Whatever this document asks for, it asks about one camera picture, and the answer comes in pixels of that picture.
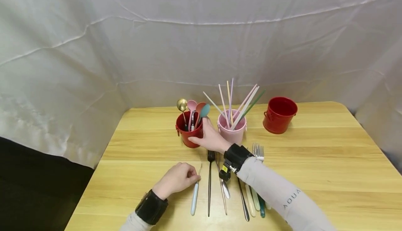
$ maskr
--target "gray sleeve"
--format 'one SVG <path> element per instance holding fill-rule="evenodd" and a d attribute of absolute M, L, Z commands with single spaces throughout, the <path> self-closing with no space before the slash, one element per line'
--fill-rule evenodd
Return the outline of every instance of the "gray sleeve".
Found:
<path fill-rule="evenodd" d="M 246 159 L 237 176 L 254 188 L 294 231 L 336 230 L 317 204 L 301 189 L 255 157 Z"/>
<path fill-rule="evenodd" d="M 141 220 L 135 212 L 130 213 L 120 231 L 150 231 L 153 226 Z"/>

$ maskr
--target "teal spoon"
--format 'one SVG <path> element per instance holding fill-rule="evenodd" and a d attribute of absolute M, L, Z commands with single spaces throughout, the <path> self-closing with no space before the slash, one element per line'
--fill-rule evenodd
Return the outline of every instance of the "teal spoon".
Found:
<path fill-rule="evenodd" d="M 201 122 L 202 118 L 205 118 L 208 115 L 210 109 L 211 109 L 211 106 L 209 104 L 204 105 L 204 107 L 202 108 L 202 110 L 200 112 L 200 121 L 199 122 Z"/>

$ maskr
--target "spoon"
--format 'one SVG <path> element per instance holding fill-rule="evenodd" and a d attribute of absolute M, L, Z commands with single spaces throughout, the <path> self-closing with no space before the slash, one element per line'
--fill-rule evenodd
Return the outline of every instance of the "spoon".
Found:
<path fill-rule="evenodd" d="M 197 105 L 197 107 L 195 108 L 195 111 L 198 112 L 197 120 L 196 120 L 196 122 L 195 122 L 195 129 L 196 129 L 197 126 L 198 126 L 198 120 L 199 120 L 199 118 L 200 118 L 201 110 L 202 110 L 202 108 L 204 108 L 205 105 L 206 105 L 205 102 L 201 102 L 201 103 L 199 103 L 199 104 Z"/>
<path fill-rule="evenodd" d="M 186 117 L 184 116 L 184 112 L 187 110 L 187 100 L 181 98 L 177 101 L 176 105 L 177 105 L 177 109 L 183 113 L 184 127 L 187 131 Z"/>
<path fill-rule="evenodd" d="M 204 105 L 204 107 L 202 108 L 201 113 L 200 113 L 199 123 L 201 122 L 202 118 L 205 118 L 208 115 L 210 108 L 211 108 L 211 106 L 209 104 Z"/>
<path fill-rule="evenodd" d="M 187 107 L 190 110 L 190 112 L 195 111 L 196 107 L 197 107 L 197 102 L 194 100 L 189 100 L 187 102 Z"/>

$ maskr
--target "wrist band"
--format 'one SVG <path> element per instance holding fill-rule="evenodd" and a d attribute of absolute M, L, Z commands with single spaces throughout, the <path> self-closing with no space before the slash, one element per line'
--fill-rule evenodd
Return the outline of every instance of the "wrist band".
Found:
<path fill-rule="evenodd" d="M 135 209 L 135 213 L 141 220 L 150 225 L 155 225 L 162 217 L 166 208 L 168 207 L 168 200 L 161 200 L 152 190 L 145 194 L 140 204 Z"/>
<path fill-rule="evenodd" d="M 253 157 L 244 146 L 238 146 L 237 144 L 232 144 L 232 146 L 224 154 L 224 164 L 222 170 L 219 171 L 219 177 L 228 181 L 230 179 L 230 171 L 237 174 L 241 169 L 243 163 L 248 159 L 248 157 Z"/>

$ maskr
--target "hand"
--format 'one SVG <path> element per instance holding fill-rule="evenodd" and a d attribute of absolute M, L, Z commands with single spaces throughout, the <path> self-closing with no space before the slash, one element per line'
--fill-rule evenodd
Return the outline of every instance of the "hand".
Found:
<path fill-rule="evenodd" d="M 209 118 L 203 118 L 202 123 L 203 123 L 204 138 L 200 139 L 197 137 L 190 137 L 188 138 L 188 140 L 195 144 L 199 144 L 200 146 L 206 148 L 207 150 L 216 151 L 220 152 L 221 154 L 224 154 L 225 151 L 227 151 L 232 144 L 226 141 L 219 134 L 219 132 L 217 132 L 214 129 L 211 120 L 209 120 Z"/>
<path fill-rule="evenodd" d="M 177 163 L 170 168 L 158 183 L 153 187 L 153 192 L 162 200 L 171 194 L 183 191 L 201 179 L 195 168 L 187 163 Z"/>

